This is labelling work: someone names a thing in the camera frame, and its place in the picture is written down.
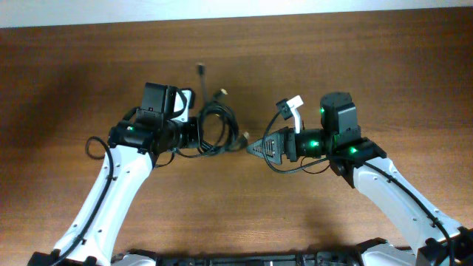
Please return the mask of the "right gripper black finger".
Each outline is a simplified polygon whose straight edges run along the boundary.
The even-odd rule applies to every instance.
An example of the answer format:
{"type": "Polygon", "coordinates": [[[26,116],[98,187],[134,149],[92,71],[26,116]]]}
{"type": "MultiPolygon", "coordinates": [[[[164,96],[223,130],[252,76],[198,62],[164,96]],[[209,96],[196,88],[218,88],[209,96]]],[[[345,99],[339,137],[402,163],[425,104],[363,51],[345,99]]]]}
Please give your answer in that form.
{"type": "Polygon", "coordinates": [[[284,134],[274,132],[249,144],[246,148],[247,153],[253,155],[283,155],[285,153],[284,134]]]}
{"type": "Polygon", "coordinates": [[[263,159],[267,158],[269,162],[277,164],[277,165],[282,164],[282,154],[278,151],[265,150],[261,152],[260,157],[263,159]]]}

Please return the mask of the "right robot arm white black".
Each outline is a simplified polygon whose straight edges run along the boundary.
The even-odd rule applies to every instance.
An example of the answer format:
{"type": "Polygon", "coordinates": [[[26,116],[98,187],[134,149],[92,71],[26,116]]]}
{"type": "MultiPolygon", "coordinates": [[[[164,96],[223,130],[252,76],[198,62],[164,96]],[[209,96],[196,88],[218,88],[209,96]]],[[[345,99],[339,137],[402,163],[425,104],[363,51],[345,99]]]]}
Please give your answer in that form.
{"type": "Polygon", "coordinates": [[[332,171],[351,188],[371,200],[401,232],[408,250],[385,239],[371,239],[355,250],[319,253],[318,263],[345,265],[471,265],[472,230],[433,205],[398,171],[387,153],[362,137],[357,110],[348,92],[332,92],[320,100],[321,128],[305,129],[298,112],[300,96],[277,103],[277,115],[294,119],[292,128],[272,132],[248,145],[249,154],[261,157],[281,173],[282,158],[291,162],[311,158],[327,161],[332,171]]]}

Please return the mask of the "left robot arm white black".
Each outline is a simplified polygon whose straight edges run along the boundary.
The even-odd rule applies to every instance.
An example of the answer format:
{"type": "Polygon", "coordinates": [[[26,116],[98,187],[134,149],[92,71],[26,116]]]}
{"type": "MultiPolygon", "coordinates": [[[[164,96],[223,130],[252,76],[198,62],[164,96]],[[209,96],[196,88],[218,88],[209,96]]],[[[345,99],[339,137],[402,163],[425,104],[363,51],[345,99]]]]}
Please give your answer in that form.
{"type": "Polygon", "coordinates": [[[146,83],[140,106],[110,129],[98,177],[78,215],[51,253],[35,252],[29,265],[110,265],[119,230],[135,194],[160,154],[197,144],[190,88],[146,83]]]}

